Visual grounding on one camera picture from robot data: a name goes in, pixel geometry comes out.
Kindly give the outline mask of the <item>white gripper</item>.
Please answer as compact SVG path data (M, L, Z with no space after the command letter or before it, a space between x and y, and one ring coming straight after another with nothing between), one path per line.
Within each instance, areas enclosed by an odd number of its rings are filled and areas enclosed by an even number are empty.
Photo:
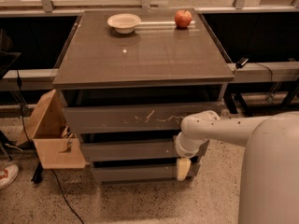
M177 159L177 180L183 181L191 167L190 158L194 157L203 144L202 139L191 139L189 136L180 132L175 138L175 150L182 157Z

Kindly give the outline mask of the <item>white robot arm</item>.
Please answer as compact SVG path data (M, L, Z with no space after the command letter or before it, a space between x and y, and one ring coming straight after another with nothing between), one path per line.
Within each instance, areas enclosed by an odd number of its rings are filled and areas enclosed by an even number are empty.
M220 119L208 110L185 117L174 138L177 179L209 140L245 148L238 224L299 224L299 112Z

